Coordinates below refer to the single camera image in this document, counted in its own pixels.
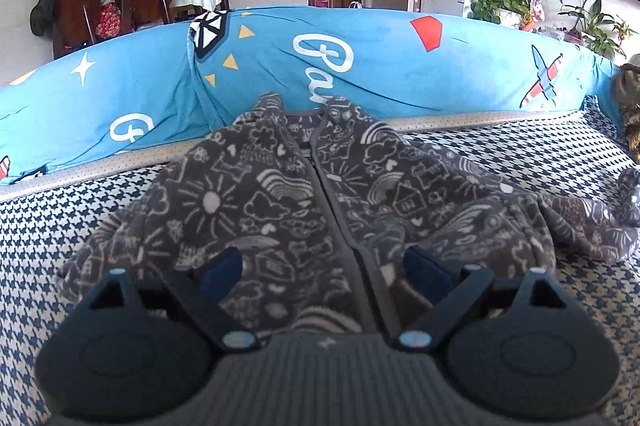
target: yellow triangle print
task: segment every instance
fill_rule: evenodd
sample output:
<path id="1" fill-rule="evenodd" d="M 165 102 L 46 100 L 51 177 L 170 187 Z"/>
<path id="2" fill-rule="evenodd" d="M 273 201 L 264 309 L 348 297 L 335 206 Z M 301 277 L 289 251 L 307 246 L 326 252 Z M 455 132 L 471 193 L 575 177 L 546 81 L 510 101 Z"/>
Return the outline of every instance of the yellow triangle print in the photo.
<path id="1" fill-rule="evenodd" d="M 226 68 L 232 68 L 234 70 L 238 69 L 238 65 L 236 64 L 236 60 L 234 59 L 234 54 L 229 54 L 229 57 L 225 59 L 225 62 L 222 63 L 222 66 Z"/>
<path id="2" fill-rule="evenodd" d="M 35 72 L 35 70 L 31 70 L 31 72 L 25 73 L 24 75 L 18 77 L 17 79 L 12 80 L 12 82 L 10 82 L 9 84 L 11 86 L 18 86 L 20 83 L 25 82 L 28 78 L 30 78 L 31 75 L 33 75 L 34 72 Z"/>
<path id="3" fill-rule="evenodd" d="M 244 38 L 252 38 L 255 34 L 249 30 L 244 25 L 240 25 L 240 35 L 238 36 L 239 40 L 243 40 Z"/>

